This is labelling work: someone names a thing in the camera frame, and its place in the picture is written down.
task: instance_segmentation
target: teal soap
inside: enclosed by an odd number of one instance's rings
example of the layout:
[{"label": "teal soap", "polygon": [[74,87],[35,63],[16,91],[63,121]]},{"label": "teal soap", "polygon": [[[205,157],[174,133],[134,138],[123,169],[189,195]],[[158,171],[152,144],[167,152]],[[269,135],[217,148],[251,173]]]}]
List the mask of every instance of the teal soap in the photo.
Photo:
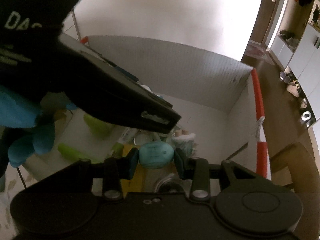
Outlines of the teal soap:
[{"label": "teal soap", "polygon": [[172,161],[174,149],[162,141],[149,142],[139,149],[139,162],[146,169],[160,169]]}]

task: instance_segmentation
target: wooden floor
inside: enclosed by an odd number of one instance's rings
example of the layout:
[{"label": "wooden floor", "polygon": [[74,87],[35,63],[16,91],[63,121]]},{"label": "wooden floor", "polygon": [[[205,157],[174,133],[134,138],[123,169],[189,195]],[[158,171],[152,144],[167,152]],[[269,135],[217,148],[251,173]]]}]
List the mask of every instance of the wooden floor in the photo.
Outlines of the wooden floor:
[{"label": "wooden floor", "polygon": [[279,79],[280,67],[246,55],[241,62],[255,67],[258,72],[269,156],[274,156],[290,143],[300,142],[314,158],[307,127],[300,118],[298,100],[285,90],[286,84]]}]

